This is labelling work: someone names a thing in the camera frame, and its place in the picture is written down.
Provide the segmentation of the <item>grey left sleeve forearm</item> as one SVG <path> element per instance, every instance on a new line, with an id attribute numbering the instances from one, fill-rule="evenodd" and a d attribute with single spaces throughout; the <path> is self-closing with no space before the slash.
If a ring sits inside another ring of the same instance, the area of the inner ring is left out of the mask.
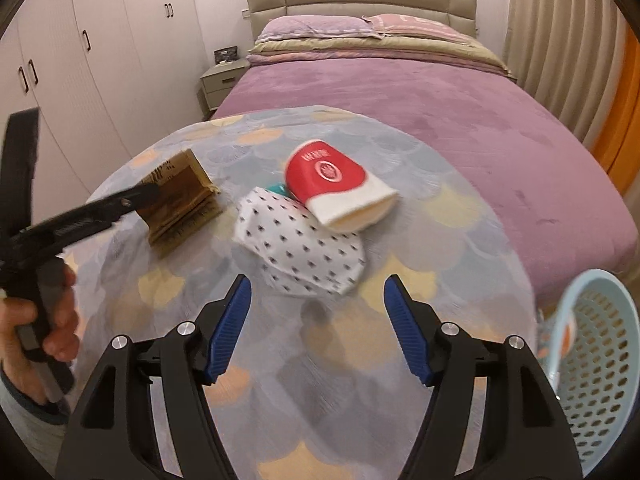
<path id="1" fill-rule="evenodd" d="M 32 456 L 54 474 L 66 434 L 68 415 L 55 403 L 37 404 L 21 393 L 1 371 L 1 407 Z"/>

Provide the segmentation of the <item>person's left hand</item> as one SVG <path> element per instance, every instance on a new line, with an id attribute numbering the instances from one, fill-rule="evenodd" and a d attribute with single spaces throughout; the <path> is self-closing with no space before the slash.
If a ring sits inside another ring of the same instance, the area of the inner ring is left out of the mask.
<path id="1" fill-rule="evenodd" d="M 79 350 L 75 274 L 60 258 L 3 275 L 1 363 L 20 393 L 39 405 L 59 404 L 74 385 Z"/>

